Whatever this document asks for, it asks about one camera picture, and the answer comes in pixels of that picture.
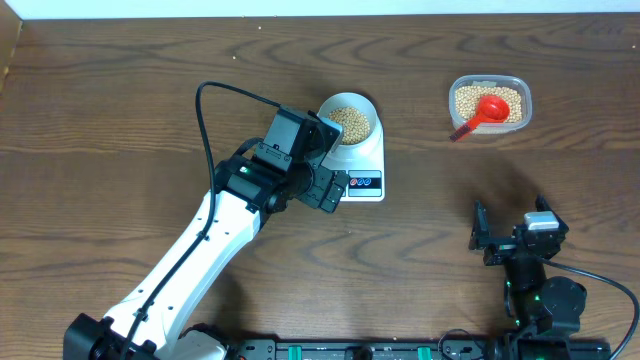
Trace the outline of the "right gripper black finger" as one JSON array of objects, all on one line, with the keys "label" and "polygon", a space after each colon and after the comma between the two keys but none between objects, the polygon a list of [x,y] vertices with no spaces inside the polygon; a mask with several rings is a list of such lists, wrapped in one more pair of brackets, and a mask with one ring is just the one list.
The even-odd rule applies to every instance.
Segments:
[{"label": "right gripper black finger", "polygon": [[556,218],[559,220],[559,223],[560,223],[560,226],[557,229],[558,231],[561,231],[561,232],[568,232],[569,231],[568,225],[560,218],[559,215],[556,214],[556,212],[551,208],[551,206],[549,205],[549,203],[547,202],[547,200],[545,199],[545,197],[543,195],[538,195],[536,197],[535,206],[536,206],[536,212],[537,211],[552,211],[554,213],[554,215],[556,216]]},{"label": "right gripper black finger", "polygon": [[480,201],[474,203],[474,222],[471,230],[469,249],[483,250],[490,240],[490,228],[486,208]]}]

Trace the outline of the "red measuring scoop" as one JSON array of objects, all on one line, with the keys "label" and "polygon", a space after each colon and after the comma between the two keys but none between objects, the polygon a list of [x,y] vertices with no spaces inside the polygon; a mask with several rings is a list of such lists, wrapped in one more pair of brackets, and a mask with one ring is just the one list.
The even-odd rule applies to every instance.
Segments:
[{"label": "red measuring scoop", "polygon": [[507,102],[496,95],[486,95],[480,98],[475,115],[449,136],[451,142],[457,142],[470,135],[483,123],[504,123],[510,115]]}]

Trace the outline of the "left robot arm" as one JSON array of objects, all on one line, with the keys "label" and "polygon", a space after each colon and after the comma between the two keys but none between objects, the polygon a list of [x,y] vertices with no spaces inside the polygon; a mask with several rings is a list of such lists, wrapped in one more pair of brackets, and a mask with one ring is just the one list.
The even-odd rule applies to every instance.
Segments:
[{"label": "left robot arm", "polygon": [[185,327],[206,292],[289,200],[332,213],[348,182],[341,170],[290,156],[235,154],[220,162],[191,223],[147,277],[101,320],[81,314],[68,327],[64,358],[225,358],[222,340]]}]

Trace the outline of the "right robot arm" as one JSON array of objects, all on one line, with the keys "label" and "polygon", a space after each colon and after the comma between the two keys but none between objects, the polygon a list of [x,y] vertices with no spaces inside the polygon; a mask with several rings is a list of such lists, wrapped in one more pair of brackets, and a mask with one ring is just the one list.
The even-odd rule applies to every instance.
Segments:
[{"label": "right robot arm", "polygon": [[506,307],[520,329],[533,336],[567,337],[580,329],[586,289],[569,278],[546,275],[545,263],[560,252],[569,227],[543,196],[535,207],[509,236],[495,237],[486,208],[477,201],[469,248],[484,252],[486,266],[504,268]]}]

